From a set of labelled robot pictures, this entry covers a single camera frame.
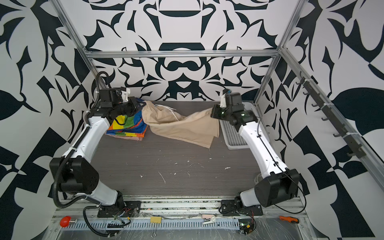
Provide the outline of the white plastic basket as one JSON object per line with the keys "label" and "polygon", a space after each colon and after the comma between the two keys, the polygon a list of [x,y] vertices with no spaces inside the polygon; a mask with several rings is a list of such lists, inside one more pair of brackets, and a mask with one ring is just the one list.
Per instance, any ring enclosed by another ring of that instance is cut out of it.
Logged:
{"label": "white plastic basket", "polygon": [[[242,102],[244,108],[246,111],[251,111],[255,117],[258,123],[251,126],[251,130],[253,130],[251,133],[256,134],[258,136],[260,133],[260,127],[259,127],[259,116],[256,110],[256,107],[253,105],[253,103],[250,102]],[[250,147],[247,144],[247,141],[243,139],[243,136],[238,133],[236,128],[232,126],[228,121],[219,120],[220,126],[222,129],[222,133],[224,136],[225,143],[229,150],[240,150],[240,149],[249,149]]]}

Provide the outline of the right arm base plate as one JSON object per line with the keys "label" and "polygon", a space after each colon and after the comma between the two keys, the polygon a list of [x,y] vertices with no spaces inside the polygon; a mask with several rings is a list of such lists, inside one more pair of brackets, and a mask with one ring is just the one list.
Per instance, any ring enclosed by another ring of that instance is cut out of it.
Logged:
{"label": "right arm base plate", "polygon": [[263,209],[261,205],[254,205],[250,207],[244,207],[240,200],[221,200],[219,207],[219,213],[223,216],[240,216],[240,215],[253,215],[262,216]]}

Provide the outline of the pink shorts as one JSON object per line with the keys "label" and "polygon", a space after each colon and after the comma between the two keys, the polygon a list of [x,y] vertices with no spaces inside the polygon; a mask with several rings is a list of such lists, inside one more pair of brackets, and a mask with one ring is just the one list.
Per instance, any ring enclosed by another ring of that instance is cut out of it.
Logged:
{"label": "pink shorts", "polygon": [[133,140],[133,141],[142,141],[145,135],[136,134],[136,133],[120,133],[120,134],[106,134],[107,136],[125,139],[125,140]]}

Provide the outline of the beige shorts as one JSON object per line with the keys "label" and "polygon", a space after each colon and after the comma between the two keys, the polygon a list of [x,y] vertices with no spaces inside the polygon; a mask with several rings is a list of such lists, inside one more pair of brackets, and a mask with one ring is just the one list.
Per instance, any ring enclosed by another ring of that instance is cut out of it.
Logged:
{"label": "beige shorts", "polygon": [[155,105],[150,101],[145,103],[142,109],[143,121],[158,136],[208,149],[214,138],[220,136],[219,120],[211,117],[211,108],[183,116],[169,106]]}

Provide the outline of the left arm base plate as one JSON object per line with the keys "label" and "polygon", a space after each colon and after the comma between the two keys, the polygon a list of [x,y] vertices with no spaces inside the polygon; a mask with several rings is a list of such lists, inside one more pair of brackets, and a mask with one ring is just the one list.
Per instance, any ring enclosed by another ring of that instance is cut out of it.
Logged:
{"label": "left arm base plate", "polygon": [[103,206],[99,207],[98,218],[113,218],[114,216],[133,217],[140,213],[141,201],[124,201],[121,206]]}

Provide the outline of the multicolour shorts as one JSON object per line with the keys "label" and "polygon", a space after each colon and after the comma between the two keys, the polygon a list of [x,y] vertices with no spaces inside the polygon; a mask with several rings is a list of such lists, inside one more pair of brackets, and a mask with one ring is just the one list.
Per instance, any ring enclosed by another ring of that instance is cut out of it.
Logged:
{"label": "multicolour shorts", "polygon": [[132,117],[118,116],[105,134],[136,133],[145,135],[148,125],[145,124],[142,111]]}

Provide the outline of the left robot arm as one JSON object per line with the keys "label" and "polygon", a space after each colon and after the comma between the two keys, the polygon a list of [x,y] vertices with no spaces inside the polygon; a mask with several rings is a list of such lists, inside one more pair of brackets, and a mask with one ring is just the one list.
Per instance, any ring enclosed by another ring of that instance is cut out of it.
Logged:
{"label": "left robot arm", "polygon": [[75,143],[60,158],[53,158],[50,170],[54,177],[52,197],[57,208],[68,208],[79,200],[97,206],[122,210],[126,205],[122,193],[101,182],[91,165],[99,142],[118,116],[132,117],[145,102],[129,97],[126,102],[97,105],[86,115],[86,126]]}

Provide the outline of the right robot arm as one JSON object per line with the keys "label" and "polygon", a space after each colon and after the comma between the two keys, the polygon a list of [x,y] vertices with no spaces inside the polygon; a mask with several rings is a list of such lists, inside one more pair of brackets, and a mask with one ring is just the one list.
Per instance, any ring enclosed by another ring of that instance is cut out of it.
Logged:
{"label": "right robot arm", "polygon": [[262,179],[252,189],[240,192],[236,198],[238,206],[248,208],[260,205],[266,208],[291,200],[298,193],[305,196],[299,186],[300,174],[295,169],[289,169],[276,154],[261,129],[261,119],[253,111],[241,106],[239,111],[234,112],[230,107],[214,105],[211,117],[227,121],[235,127],[249,146],[261,171]]}

